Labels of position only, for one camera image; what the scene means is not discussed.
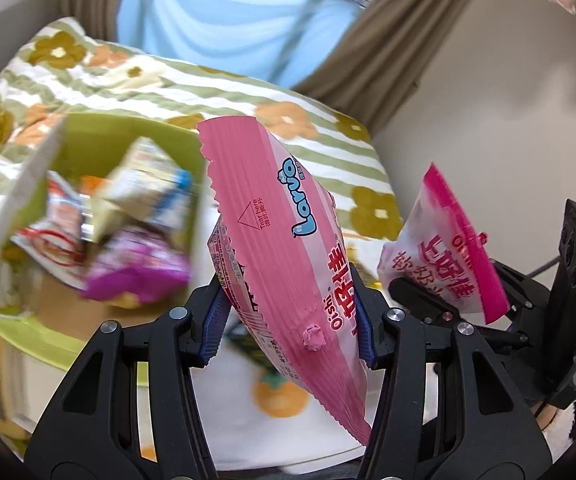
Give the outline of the pink white snack bag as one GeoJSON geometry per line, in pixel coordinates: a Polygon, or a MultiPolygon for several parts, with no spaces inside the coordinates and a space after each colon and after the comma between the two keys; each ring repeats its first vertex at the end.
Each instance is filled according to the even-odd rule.
{"type": "Polygon", "coordinates": [[[481,235],[436,165],[424,174],[398,238],[384,244],[377,273],[382,286],[409,278],[473,323],[491,324],[509,310],[481,235]]]}

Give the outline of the dark green snack bag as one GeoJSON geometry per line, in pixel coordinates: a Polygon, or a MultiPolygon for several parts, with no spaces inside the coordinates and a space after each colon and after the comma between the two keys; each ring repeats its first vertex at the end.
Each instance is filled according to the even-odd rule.
{"type": "Polygon", "coordinates": [[[267,373],[276,374],[277,370],[260,346],[248,332],[244,324],[235,324],[227,332],[227,338],[235,349],[245,358],[261,367],[267,373]]]}

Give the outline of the purple chips bag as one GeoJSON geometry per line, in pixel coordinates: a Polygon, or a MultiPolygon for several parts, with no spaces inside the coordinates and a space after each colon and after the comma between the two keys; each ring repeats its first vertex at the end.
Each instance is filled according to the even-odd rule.
{"type": "Polygon", "coordinates": [[[170,298],[190,280],[190,265],[160,233],[126,226],[88,265],[82,297],[124,310],[170,298]]]}

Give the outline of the pink Lavo snack bag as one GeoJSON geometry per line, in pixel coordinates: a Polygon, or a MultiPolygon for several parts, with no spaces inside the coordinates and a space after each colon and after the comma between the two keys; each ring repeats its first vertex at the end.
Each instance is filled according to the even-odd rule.
{"type": "Polygon", "coordinates": [[[208,247],[222,289],[276,370],[367,444],[366,368],[334,199],[256,118],[212,118],[198,131],[220,214],[208,247]]]}

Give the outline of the red white snack bag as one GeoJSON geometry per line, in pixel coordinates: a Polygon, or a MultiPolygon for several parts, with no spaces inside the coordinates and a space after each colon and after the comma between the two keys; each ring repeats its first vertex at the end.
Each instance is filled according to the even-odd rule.
{"type": "Polygon", "coordinates": [[[46,176],[44,217],[12,234],[47,273],[74,289],[84,289],[83,208],[80,196],[56,171],[46,176]]]}

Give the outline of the blue cream snack bag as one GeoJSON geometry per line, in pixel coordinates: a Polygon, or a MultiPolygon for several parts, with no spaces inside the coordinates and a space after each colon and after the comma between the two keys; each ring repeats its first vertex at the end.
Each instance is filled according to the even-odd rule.
{"type": "Polygon", "coordinates": [[[141,136],[90,196],[88,239],[99,243],[122,226],[137,222],[182,248],[193,190],[192,173],[178,166],[154,140],[141,136]]]}

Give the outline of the green cardboard box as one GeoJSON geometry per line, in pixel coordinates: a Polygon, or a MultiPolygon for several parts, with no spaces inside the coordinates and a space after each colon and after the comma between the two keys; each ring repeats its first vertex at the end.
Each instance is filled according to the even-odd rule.
{"type": "Polygon", "coordinates": [[[184,300],[197,275],[192,246],[198,233],[205,176],[206,162],[196,132],[138,117],[75,113],[61,118],[43,143],[24,160],[0,205],[0,336],[29,356],[65,370],[104,318],[115,318],[124,326],[147,323],[174,301],[184,300]],[[154,140],[178,166],[192,173],[192,212],[182,248],[173,246],[165,235],[144,224],[130,222],[126,226],[140,226],[163,235],[188,259],[190,280],[168,299],[124,310],[83,298],[82,290],[47,273],[11,237],[44,217],[46,176],[49,171],[56,171],[82,200],[85,276],[88,265],[115,233],[99,243],[88,239],[90,196],[141,136],[154,140]]]}

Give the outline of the right brown curtain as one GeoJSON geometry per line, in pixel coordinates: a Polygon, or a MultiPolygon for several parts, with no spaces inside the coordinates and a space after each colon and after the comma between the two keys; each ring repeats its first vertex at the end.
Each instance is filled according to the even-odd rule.
{"type": "Polygon", "coordinates": [[[378,133],[416,91],[469,3],[372,0],[294,91],[378,133]]]}

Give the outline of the blue window cloth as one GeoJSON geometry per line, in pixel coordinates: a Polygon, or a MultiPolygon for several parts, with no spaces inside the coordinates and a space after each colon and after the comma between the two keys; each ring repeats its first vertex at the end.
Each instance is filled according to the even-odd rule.
{"type": "Polygon", "coordinates": [[[352,0],[121,0],[120,44],[294,88],[361,13],[352,0]]]}

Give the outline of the grey headboard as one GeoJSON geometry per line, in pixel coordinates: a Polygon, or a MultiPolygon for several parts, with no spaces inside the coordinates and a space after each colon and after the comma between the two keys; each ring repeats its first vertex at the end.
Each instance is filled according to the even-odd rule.
{"type": "Polygon", "coordinates": [[[37,32],[60,17],[59,0],[23,0],[0,12],[0,72],[37,32]]]}

